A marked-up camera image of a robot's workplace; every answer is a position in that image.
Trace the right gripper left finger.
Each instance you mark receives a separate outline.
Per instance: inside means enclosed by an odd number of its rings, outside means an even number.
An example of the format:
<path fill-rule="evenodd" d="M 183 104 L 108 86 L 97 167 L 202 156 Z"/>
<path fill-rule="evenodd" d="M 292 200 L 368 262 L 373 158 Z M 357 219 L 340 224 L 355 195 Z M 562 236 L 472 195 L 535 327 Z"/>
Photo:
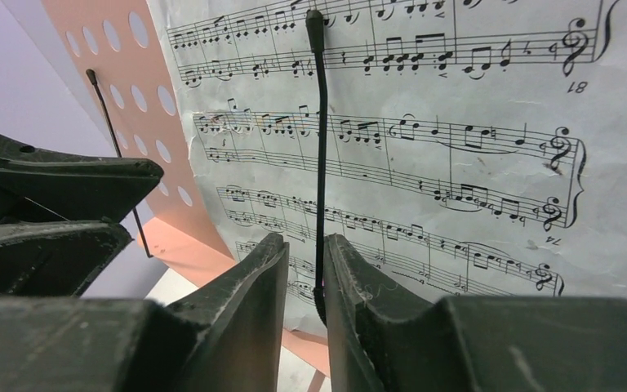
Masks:
<path fill-rule="evenodd" d="M 274 391 L 288 257 L 268 234 L 169 305 L 0 297 L 0 391 Z"/>

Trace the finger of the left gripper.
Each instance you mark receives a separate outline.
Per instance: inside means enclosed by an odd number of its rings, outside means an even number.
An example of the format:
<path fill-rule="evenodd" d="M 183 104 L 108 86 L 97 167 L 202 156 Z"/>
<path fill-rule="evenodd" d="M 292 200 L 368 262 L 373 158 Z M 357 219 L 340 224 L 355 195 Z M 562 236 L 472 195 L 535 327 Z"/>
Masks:
<path fill-rule="evenodd" d="M 0 296 L 81 296 L 130 242 L 104 221 L 0 225 Z"/>
<path fill-rule="evenodd" d="M 67 154 L 0 135 L 0 224 L 119 223 L 163 174 L 148 158 Z"/>

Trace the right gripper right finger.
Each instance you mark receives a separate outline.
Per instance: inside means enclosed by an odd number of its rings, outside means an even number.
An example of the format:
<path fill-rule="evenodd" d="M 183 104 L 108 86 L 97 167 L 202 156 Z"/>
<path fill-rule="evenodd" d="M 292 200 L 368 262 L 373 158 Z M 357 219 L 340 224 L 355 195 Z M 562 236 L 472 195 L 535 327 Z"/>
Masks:
<path fill-rule="evenodd" d="M 432 304 L 326 238 L 334 391 L 627 391 L 627 300 L 445 296 Z"/>

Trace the pink music stand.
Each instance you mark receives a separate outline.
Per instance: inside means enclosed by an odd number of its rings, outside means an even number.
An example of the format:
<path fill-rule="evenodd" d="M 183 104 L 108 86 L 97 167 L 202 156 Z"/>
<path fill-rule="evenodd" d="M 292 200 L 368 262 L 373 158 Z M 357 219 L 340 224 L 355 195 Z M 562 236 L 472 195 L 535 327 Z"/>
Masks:
<path fill-rule="evenodd" d="M 125 152 L 159 163 L 164 175 L 150 193 L 153 213 L 144 232 L 150 251 L 169 270 L 153 288 L 177 299 L 233 265 L 211 223 L 189 165 L 189 147 L 171 78 L 144 1 L 45 1 L 43 7 L 79 73 L 96 72 L 104 102 Z"/>

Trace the sheet music page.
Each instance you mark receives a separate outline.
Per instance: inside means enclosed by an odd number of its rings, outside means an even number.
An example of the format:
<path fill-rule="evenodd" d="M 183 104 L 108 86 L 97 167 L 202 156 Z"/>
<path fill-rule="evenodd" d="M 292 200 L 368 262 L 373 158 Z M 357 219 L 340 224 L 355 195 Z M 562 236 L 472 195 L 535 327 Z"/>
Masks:
<path fill-rule="evenodd" d="M 152 1 L 207 213 L 233 257 L 325 230 L 429 301 L 627 298 L 627 1 Z"/>

